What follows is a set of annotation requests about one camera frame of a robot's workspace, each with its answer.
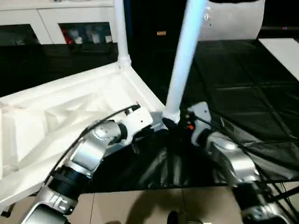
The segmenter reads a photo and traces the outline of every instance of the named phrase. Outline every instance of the beige floor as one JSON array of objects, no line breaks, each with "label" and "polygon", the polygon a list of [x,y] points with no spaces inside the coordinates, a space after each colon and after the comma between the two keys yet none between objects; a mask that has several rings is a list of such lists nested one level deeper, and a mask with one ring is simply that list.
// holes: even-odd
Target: beige floor
[{"label": "beige floor", "polygon": [[[287,188],[297,185],[287,184]],[[18,202],[10,218],[0,217],[0,224],[17,224],[33,200],[28,197]],[[298,196],[291,200],[299,205]],[[187,211],[205,223],[242,223],[227,187],[85,194],[68,219],[72,224],[166,224],[172,210]]]}]

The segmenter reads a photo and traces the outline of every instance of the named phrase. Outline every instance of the white pole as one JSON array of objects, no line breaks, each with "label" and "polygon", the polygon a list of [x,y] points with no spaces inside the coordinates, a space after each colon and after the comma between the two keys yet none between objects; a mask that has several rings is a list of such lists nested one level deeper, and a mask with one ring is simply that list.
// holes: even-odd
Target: white pole
[{"label": "white pole", "polygon": [[118,63],[120,64],[120,67],[127,67],[131,65],[131,59],[128,53],[123,0],[114,0],[114,11],[117,31]]},{"label": "white pole", "polygon": [[207,0],[188,0],[163,117],[180,119],[180,104],[203,22]]}]

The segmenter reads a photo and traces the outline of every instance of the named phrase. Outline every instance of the white countertop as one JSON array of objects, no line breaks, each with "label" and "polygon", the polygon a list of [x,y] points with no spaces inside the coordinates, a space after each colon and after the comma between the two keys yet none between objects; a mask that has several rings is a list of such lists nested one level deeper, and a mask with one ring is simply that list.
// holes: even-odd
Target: white countertop
[{"label": "white countertop", "polygon": [[73,8],[73,7],[113,7],[113,0],[0,0],[0,11],[42,9],[42,8]]},{"label": "white countertop", "polygon": [[259,39],[299,81],[299,43],[292,38]]}]

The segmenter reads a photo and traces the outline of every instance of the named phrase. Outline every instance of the wire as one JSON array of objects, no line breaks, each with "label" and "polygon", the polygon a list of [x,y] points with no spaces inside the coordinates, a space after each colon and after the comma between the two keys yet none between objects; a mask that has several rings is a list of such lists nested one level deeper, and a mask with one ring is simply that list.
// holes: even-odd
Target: wire
[{"label": "wire", "polygon": [[[198,116],[195,116],[195,118],[215,129],[217,129],[217,131],[219,131],[221,134],[228,136],[235,144],[237,144],[237,146],[246,154],[251,158],[251,155],[249,154],[249,152],[251,152],[250,149],[248,149],[246,146],[244,146],[238,139],[236,139],[232,134],[230,134],[227,130],[225,130],[224,128],[222,128],[221,126],[217,126],[212,124],[211,122],[208,122]],[[269,177],[267,177],[267,175],[265,174],[265,172],[263,171],[263,169],[258,166],[255,162],[254,162],[256,168],[258,169],[259,173],[264,175],[264,177],[269,180]],[[279,194],[282,194],[281,190],[277,187],[277,185],[271,183],[273,185],[273,187],[277,190],[277,192]],[[294,216],[299,220],[299,213],[298,211],[294,208],[293,204],[291,203],[290,199],[286,199],[284,198],[284,201],[287,203],[287,205],[290,207],[290,209],[292,210],[292,213],[294,214]]]},{"label": "wire", "polygon": [[280,183],[280,186],[284,188],[285,192],[287,192],[284,183]]},{"label": "wire", "polygon": [[80,139],[85,136],[87,133],[89,133],[90,131],[92,131],[93,129],[95,129],[97,126],[99,126],[100,124],[102,124],[104,121],[107,121],[108,119],[114,117],[115,115],[124,112],[128,109],[131,109],[132,107],[134,107],[136,105],[132,105],[132,106],[128,106],[126,108],[123,108],[117,112],[114,112],[113,114],[105,117],[102,120],[97,121],[96,123],[94,123],[91,126],[86,127],[81,134],[74,140],[74,142],[67,148],[67,150],[62,154],[62,156],[59,158],[59,160],[55,163],[54,167],[51,169],[51,171],[49,172],[47,178],[44,180],[43,185],[46,184],[49,180],[49,178],[51,177],[51,175],[53,174],[53,172],[55,171],[56,167],[59,165],[59,163],[62,161],[62,159],[70,152],[70,150],[80,141]]}]

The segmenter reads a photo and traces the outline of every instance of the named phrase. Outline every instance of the white cabinet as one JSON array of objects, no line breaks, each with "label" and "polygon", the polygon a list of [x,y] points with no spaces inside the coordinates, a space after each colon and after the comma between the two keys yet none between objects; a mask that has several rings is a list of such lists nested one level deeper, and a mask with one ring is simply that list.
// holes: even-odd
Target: white cabinet
[{"label": "white cabinet", "polygon": [[28,36],[40,44],[64,44],[67,38],[74,42],[78,31],[85,42],[117,42],[113,0],[0,0],[0,46]]},{"label": "white cabinet", "polygon": [[38,11],[34,9],[0,11],[0,38],[1,34],[5,35],[11,30],[14,30],[14,33],[16,33],[18,26],[26,24],[31,26],[29,29],[33,30],[40,44],[53,43]]},{"label": "white cabinet", "polygon": [[107,23],[112,41],[117,42],[113,7],[51,8],[38,10],[54,44],[66,43],[61,24]]}]

